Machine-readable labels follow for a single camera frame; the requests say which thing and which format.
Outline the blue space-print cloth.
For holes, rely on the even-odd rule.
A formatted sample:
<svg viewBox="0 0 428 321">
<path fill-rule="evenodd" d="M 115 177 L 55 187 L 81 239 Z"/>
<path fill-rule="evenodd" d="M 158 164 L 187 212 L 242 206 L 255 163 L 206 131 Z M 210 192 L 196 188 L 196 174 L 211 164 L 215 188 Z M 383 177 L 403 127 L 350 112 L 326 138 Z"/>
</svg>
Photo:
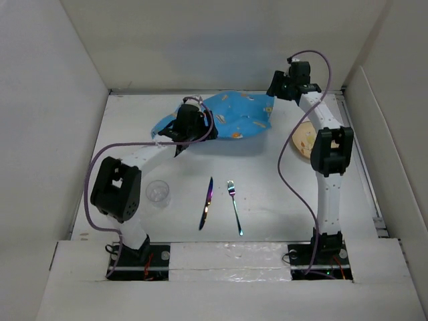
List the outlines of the blue space-print cloth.
<svg viewBox="0 0 428 321">
<path fill-rule="evenodd" d="M 218 130 L 216 139 L 240 139 L 255 136 L 271 128 L 270 116 L 274 99 L 265 94 L 245 94 L 228 91 L 216 94 L 207 99 L 199 96 L 187 96 L 182 99 L 177 109 L 160 120 L 151 130 L 151 136 L 177 117 L 182 104 L 191 104 L 200 111 L 212 111 L 214 123 Z"/>
</svg>

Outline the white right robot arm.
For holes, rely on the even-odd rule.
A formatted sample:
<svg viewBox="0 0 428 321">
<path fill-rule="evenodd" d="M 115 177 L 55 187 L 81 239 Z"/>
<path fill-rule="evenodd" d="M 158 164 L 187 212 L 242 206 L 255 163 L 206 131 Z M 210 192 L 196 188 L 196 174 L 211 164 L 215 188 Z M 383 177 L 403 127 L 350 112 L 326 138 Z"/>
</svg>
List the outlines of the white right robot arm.
<svg viewBox="0 0 428 321">
<path fill-rule="evenodd" d="M 294 101 L 316 131 L 310 164 L 318 183 L 318 209 L 309 255 L 316 263 L 325 263 L 342 247 L 340 188 L 350 164 L 354 131 L 337 121 L 324 103 L 325 93 L 311 82 L 310 64 L 294 58 L 288 63 L 288 71 L 275 71 L 267 95 Z"/>
</svg>

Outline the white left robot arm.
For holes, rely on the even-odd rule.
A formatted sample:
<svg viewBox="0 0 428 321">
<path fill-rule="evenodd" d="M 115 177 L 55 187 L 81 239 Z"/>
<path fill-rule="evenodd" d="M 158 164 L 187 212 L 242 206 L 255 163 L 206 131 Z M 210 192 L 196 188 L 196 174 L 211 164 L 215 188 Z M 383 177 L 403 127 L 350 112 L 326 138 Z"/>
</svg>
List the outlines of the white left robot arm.
<svg viewBox="0 0 428 321">
<path fill-rule="evenodd" d="M 119 235 L 117 255 L 126 254 L 134 265 L 149 256 L 150 237 L 137 213 L 142 178 L 161 163 L 178 156 L 190 144 L 217 138 L 212 111 L 200 103 L 184 101 L 175 119 L 156 130 L 150 142 L 137 142 L 142 148 L 124 158 L 106 157 L 100 164 L 90 202 L 114 224 Z"/>
</svg>

